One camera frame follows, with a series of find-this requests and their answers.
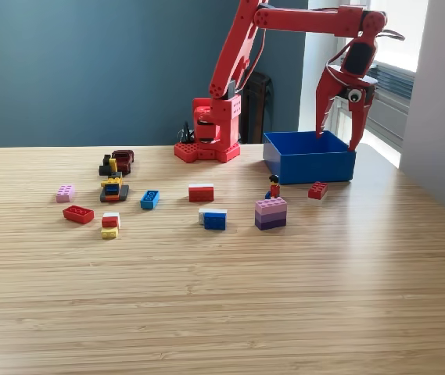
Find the white lego brick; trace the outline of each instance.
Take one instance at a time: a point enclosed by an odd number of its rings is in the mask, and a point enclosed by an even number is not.
[[[307,203],[310,205],[322,206],[323,202],[326,200],[327,196],[328,196],[328,192],[326,192],[325,195],[323,195],[323,198],[321,198],[321,199],[307,198]]]
[[[227,209],[199,209],[199,211],[198,211],[199,225],[204,225],[205,213],[225,213],[227,215],[228,211],[227,211]]]
[[[117,217],[118,218],[118,229],[121,229],[121,219],[120,213],[118,212],[105,212],[102,217]]]
[[[213,188],[214,184],[190,184],[190,188]]]

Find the pink lego brick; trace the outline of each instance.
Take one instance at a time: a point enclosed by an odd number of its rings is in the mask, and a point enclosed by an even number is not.
[[[74,196],[73,185],[62,185],[57,191],[56,201],[57,203],[72,202]]]
[[[260,215],[268,215],[271,213],[282,213],[287,210],[287,204],[283,198],[264,199],[255,202],[255,212]]]

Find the purple lego brick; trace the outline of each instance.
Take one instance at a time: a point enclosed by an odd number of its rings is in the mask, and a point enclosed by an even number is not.
[[[269,221],[267,223],[261,223],[257,218],[255,219],[255,226],[260,230],[267,230],[272,228],[284,227],[286,225],[286,219],[280,219],[275,221]]]
[[[286,211],[286,207],[286,201],[283,198],[271,198],[255,202],[255,211],[260,215],[282,213],[283,211]]]
[[[258,220],[259,223],[269,223],[270,221],[282,219],[286,219],[286,211],[268,213],[267,215],[260,215],[257,211],[255,212],[255,220]]]
[[[57,203],[72,202],[74,196],[73,185],[62,185],[57,191],[56,201]]]

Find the lego minifigure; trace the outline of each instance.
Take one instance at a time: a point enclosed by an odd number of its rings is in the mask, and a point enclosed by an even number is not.
[[[269,181],[271,182],[271,190],[267,192],[265,199],[279,197],[279,177],[273,174],[269,176]]]

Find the blue plastic bin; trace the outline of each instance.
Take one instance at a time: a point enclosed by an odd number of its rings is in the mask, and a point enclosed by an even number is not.
[[[329,131],[264,133],[264,160],[280,184],[349,181],[356,152]]]

